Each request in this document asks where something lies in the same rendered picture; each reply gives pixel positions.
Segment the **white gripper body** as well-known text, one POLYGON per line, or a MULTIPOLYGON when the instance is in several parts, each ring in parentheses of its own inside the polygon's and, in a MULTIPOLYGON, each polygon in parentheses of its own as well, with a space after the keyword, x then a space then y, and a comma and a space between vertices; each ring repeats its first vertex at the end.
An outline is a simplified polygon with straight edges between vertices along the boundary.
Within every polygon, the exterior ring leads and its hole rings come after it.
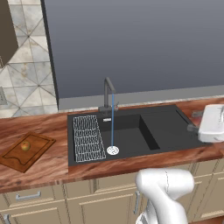
POLYGON ((198 138, 203 143, 224 142, 224 104, 206 105, 198 138))

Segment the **black sink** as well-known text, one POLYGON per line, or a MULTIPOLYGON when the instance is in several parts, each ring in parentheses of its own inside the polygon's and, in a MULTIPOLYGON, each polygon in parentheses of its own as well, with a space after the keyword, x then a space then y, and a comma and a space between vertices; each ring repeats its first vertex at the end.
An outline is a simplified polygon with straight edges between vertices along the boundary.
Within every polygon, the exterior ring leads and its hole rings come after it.
POLYGON ((206 144, 187 130, 191 120, 175 105, 118 110, 114 113, 114 146, 117 155, 109 155, 111 146, 111 115, 99 112, 67 117, 68 164, 70 166, 114 159, 132 158, 170 151, 181 151, 206 144), (106 157, 102 160, 77 163, 74 151, 74 118, 96 116, 106 157))

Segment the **white sink drain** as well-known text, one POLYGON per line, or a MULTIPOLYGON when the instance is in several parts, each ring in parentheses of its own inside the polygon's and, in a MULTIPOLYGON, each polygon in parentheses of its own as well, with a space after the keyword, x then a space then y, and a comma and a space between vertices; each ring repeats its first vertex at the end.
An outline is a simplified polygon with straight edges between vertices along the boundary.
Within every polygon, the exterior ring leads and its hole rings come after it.
POLYGON ((117 155, 119 153, 119 149, 116 146, 109 146, 107 148, 107 153, 109 155, 114 156, 114 155, 117 155))

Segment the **dark grey sink faucet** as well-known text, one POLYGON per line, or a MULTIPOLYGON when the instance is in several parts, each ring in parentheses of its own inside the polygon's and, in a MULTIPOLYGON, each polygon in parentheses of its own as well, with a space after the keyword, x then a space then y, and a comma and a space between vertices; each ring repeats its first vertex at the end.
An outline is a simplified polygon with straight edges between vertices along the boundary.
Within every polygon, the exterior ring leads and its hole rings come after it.
POLYGON ((105 116, 118 110, 117 105, 115 105, 114 107, 109 106, 109 91, 114 94, 116 92, 116 89, 112 84, 110 78, 106 77, 104 80, 104 105, 98 108, 98 111, 100 113, 103 113, 105 116))

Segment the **beige panel under sink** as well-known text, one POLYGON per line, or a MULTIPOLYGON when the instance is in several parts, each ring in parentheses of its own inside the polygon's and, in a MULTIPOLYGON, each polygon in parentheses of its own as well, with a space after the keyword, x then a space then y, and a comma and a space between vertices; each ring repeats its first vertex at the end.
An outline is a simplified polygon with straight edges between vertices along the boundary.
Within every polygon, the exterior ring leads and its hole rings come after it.
POLYGON ((94 193, 101 193, 111 189, 128 188, 135 186, 136 173, 115 175, 105 178, 94 178, 65 184, 66 196, 77 198, 94 193))

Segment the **brown wooden cutting board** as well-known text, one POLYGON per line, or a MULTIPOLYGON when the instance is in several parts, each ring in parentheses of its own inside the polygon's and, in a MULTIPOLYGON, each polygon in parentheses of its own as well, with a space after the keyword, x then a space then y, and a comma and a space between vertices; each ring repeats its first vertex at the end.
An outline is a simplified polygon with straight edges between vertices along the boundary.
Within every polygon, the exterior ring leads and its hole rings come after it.
POLYGON ((54 143, 55 139, 38 133, 28 132, 0 155, 0 164, 19 172, 26 172, 54 143), (21 149, 21 143, 28 141, 31 148, 21 149))

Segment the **beige drawer front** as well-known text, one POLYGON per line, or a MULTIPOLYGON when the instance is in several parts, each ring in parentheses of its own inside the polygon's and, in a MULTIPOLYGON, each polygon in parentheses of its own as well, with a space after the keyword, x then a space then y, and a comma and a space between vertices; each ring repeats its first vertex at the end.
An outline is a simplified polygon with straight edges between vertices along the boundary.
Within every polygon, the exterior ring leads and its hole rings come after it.
POLYGON ((44 202, 48 200, 53 200, 53 189, 50 186, 26 189, 18 192, 6 192, 0 193, 0 210, 6 208, 20 207, 22 205, 35 204, 38 202, 44 202), (36 194, 37 191, 41 191, 41 196, 36 199, 29 200, 21 200, 16 201, 16 194, 18 193, 20 196, 36 194))
POLYGON ((203 162, 194 163, 191 168, 191 174, 194 177, 210 175, 213 173, 218 160, 208 160, 203 162))

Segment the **beige cupboard door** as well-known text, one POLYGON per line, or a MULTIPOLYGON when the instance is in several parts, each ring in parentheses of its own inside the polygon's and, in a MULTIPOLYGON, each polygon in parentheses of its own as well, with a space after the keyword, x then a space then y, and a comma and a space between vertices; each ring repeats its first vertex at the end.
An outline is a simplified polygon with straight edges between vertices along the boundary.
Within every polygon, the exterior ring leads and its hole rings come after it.
POLYGON ((224 215, 224 171, 194 178, 191 193, 178 200, 188 222, 203 221, 224 215))
POLYGON ((67 200, 71 224, 136 224, 143 210, 144 196, 140 193, 137 214, 133 214, 135 187, 103 192, 67 200))
POLYGON ((64 200, 1 211, 2 224, 4 214, 10 215, 11 224, 70 224, 64 200))

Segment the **blue water stream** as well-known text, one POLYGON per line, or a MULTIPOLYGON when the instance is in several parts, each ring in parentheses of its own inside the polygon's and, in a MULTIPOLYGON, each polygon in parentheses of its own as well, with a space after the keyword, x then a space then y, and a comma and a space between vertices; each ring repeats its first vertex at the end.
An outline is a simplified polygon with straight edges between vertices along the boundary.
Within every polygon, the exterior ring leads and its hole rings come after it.
POLYGON ((114 93, 112 93, 112 106, 111 106, 111 148, 114 147, 114 93))

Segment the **dark grey window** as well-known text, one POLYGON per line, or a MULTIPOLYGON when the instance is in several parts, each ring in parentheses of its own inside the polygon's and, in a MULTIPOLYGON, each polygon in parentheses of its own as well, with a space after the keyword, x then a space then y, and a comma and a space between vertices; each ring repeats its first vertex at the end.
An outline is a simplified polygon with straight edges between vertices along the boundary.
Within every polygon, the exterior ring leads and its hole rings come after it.
POLYGON ((41 0, 59 109, 224 95, 224 0, 41 0))

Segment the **grey wall outlet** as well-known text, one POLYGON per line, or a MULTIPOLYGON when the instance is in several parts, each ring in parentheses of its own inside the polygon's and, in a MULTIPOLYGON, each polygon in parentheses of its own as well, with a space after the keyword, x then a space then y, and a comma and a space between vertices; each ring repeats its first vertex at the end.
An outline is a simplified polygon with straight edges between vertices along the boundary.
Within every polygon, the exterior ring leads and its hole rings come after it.
POLYGON ((3 87, 0 87, 0 105, 8 105, 3 87))

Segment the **brown wall cupboard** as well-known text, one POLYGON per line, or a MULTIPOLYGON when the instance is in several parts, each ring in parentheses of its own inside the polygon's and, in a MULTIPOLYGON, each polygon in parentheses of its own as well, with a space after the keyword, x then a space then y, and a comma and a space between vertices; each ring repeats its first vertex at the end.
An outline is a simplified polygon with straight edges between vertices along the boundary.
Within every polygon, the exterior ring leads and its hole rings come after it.
POLYGON ((18 49, 8 0, 0 0, 0 68, 3 68, 18 49))

